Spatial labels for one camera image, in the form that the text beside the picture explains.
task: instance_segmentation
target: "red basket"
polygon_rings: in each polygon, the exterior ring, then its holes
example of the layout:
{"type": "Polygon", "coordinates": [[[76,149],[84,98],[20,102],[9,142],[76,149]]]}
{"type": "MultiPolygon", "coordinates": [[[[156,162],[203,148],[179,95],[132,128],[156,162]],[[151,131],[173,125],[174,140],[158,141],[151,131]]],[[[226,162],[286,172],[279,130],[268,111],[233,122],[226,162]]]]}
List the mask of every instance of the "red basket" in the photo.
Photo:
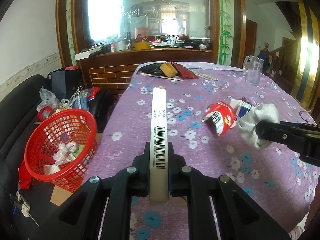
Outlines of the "red basket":
{"type": "Polygon", "coordinates": [[[69,109],[52,115],[35,129],[28,140],[24,152],[28,172],[37,180],[48,181],[75,192],[81,186],[96,149],[96,130],[96,121],[88,111],[69,109]],[[74,161],[60,166],[61,171],[45,175],[44,166],[55,163],[52,155],[58,151],[58,145],[69,141],[85,145],[84,149],[74,161]]]}

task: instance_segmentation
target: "black bag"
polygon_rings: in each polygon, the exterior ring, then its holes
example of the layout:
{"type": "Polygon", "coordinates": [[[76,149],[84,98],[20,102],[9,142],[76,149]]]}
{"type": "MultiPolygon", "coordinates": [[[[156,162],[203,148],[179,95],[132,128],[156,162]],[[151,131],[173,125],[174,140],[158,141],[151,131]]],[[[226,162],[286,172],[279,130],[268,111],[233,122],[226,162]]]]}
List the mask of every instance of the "black bag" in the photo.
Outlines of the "black bag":
{"type": "Polygon", "coordinates": [[[65,70],[64,68],[52,71],[48,74],[51,77],[52,92],[61,101],[70,97],[81,86],[82,76],[80,69],[65,70]]]}

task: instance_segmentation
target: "mirror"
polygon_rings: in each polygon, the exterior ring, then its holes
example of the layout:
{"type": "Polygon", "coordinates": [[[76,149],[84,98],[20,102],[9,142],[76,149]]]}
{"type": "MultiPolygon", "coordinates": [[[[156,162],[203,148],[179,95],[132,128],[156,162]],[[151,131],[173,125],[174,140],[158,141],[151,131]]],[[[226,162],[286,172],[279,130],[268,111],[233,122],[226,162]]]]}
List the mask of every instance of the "mirror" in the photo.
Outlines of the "mirror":
{"type": "Polygon", "coordinates": [[[88,0],[88,16],[94,43],[135,39],[138,34],[209,35],[204,29],[209,0],[88,0]]]}

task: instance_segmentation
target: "black sofa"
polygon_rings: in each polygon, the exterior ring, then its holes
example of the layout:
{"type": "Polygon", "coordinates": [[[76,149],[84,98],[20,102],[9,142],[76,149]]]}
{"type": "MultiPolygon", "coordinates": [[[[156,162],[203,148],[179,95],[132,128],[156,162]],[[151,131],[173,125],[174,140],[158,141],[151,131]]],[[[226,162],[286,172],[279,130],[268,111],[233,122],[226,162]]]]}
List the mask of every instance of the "black sofa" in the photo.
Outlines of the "black sofa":
{"type": "MultiPolygon", "coordinates": [[[[18,188],[18,168],[23,160],[25,145],[36,128],[36,107],[41,101],[39,90],[50,90],[50,80],[34,75],[13,89],[0,102],[0,239],[28,239],[37,228],[31,218],[25,218],[20,210],[13,215],[13,205],[9,194],[18,188]]],[[[108,121],[108,110],[113,99],[105,88],[88,102],[90,112],[97,121],[98,131],[102,132],[108,121]]],[[[22,195],[31,206],[30,214],[42,222],[57,206],[50,203],[53,185],[36,181],[29,191],[22,195]]]]}

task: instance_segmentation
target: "wooden door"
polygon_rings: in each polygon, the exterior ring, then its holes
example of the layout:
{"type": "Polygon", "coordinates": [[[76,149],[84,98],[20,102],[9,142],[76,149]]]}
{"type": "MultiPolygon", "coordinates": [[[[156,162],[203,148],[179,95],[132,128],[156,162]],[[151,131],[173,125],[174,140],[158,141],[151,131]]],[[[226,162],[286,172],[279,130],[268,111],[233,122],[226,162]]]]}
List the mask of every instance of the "wooden door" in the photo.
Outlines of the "wooden door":
{"type": "Polygon", "coordinates": [[[257,23],[247,19],[247,31],[244,47],[244,58],[254,55],[257,38],[257,23]]]}

